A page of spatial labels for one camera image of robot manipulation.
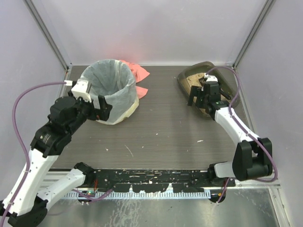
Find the black litter scoop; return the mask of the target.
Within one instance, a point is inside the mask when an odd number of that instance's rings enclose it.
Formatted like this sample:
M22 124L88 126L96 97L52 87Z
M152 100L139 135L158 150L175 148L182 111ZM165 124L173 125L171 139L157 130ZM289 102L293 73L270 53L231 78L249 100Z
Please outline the black litter scoop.
M203 87L204 83L207 81L207 79L205 79L205 78L199 78L198 81L201 84L201 86ZM231 100L231 98L232 98L228 93L224 92L221 88L220 88L220 94L223 97L225 97L227 100Z

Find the dark translucent litter box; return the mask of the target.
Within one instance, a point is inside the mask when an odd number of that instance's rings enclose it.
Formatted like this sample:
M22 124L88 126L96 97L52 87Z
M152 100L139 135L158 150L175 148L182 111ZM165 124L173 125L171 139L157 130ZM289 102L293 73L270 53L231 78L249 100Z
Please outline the dark translucent litter box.
M234 73L228 67L205 61L184 69L177 81L188 106L195 106L212 119L219 115L232 119L235 116L233 108L239 104L239 90L230 86L220 69Z

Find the trash bin with white liner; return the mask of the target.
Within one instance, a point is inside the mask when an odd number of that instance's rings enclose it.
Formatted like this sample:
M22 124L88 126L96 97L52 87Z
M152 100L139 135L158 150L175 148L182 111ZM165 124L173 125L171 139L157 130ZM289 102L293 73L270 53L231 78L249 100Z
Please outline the trash bin with white liner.
M139 106L135 76L122 61L99 60L89 65L80 79L91 83L89 94L96 109L101 107L99 96L103 96L106 103L112 106L108 120L99 120L99 123L118 124L130 117Z

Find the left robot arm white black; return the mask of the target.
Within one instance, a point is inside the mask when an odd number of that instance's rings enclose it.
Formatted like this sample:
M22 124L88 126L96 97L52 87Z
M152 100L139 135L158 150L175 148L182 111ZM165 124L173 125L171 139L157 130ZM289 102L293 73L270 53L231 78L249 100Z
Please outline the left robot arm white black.
M49 209L66 193L96 182L95 170L80 162L61 180L45 190L40 186L73 134L86 120L97 120L93 101L83 97L58 98L48 122L34 135L27 162L10 194L0 202L0 214L12 227L36 227Z

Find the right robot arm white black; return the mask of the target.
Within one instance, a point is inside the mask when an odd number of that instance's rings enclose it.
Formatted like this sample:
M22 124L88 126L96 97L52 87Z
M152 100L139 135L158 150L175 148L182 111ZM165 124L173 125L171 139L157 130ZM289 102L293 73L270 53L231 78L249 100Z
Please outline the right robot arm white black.
M218 82L192 86L188 105L205 109L206 113L228 133L236 146L233 160L211 164L207 170L210 180L234 178L239 181L273 182L277 167L272 158L272 142L252 132L235 113L232 103L221 99Z

